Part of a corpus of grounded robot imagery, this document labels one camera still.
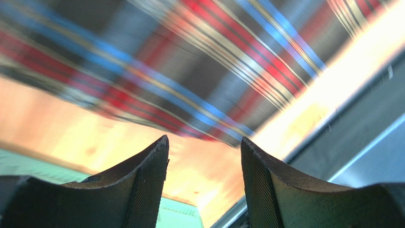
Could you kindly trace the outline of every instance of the mint green object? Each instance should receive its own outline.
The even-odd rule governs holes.
[[[1,175],[30,175],[55,184],[81,182],[89,174],[36,160],[0,149]],[[194,206],[163,198],[160,201],[156,228],[203,228],[198,209]]]

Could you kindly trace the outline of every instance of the cloth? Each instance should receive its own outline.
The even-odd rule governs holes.
[[[386,5],[2,0],[0,73],[109,118],[239,145]]]

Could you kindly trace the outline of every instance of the wooden surface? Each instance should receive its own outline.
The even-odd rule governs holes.
[[[389,26],[405,21],[405,1],[399,2],[329,63],[329,70],[294,105],[264,124],[253,141],[284,158],[402,49],[405,29]],[[243,196],[239,148],[109,120],[0,77],[0,148],[94,174],[163,134],[170,140],[163,196],[197,206],[204,226],[210,227]]]

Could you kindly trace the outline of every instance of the plaid fabric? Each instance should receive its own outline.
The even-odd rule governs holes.
[[[238,145],[384,0],[1,0],[0,72],[118,120]]]

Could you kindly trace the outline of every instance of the textured black surface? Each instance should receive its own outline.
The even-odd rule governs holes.
[[[241,152],[252,228],[405,227],[405,184],[352,189],[308,176],[246,138]]]
[[[163,136],[81,183],[55,185],[33,177],[2,176],[0,228],[154,228],[168,150]]]

